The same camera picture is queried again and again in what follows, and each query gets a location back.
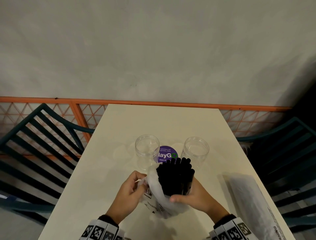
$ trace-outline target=clear plastic jar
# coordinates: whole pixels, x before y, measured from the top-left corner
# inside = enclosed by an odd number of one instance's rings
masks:
[[[157,161],[159,149],[159,140],[154,135],[145,134],[138,137],[135,141],[138,167],[148,170],[148,167]]]
[[[184,143],[181,158],[190,158],[192,168],[198,170],[206,159],[209,151],[210,147],[204,139],[200,137],[189,137]]]

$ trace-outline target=left hand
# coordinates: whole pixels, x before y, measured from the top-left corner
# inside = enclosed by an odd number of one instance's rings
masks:
[[[141,196],[148,187],[148,185],[144,183],[137,189],[137,181],[146,176],[146,174],[134,171],[121,185],[112,205],[106,213],[106,215],[110,216],[117,224],[123,221],[123,219],[130,215],[137,207]]]

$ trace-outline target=purple circular sticker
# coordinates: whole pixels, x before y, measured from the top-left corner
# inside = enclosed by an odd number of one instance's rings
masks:
[[[177,159],[178,154],[176,150],[169,146],[161,146],[158,154],[158,161],[157,162],[166,162],[171,158]]]

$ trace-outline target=white wall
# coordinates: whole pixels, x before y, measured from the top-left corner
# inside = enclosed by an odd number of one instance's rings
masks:
[[[2,0],[0,96],[292,105],[314,0]]]

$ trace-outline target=plastic bag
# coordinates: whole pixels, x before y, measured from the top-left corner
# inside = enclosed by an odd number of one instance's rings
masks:
[[[138,185],[142,184],[144,181],[148,183],[148,189],[140,202],[144,203],[149,210],[159,217],[167,219],[187,211],[189,207],[182,203],[172,203],[169,201],[170,197],[163,194],[156,171],[159,164],[150,166],[147,177],[138,183]]]
[[[243,220],[256,237],[260,240],[285,240],[256,180],[250,175],[233,174],[229,182]]]

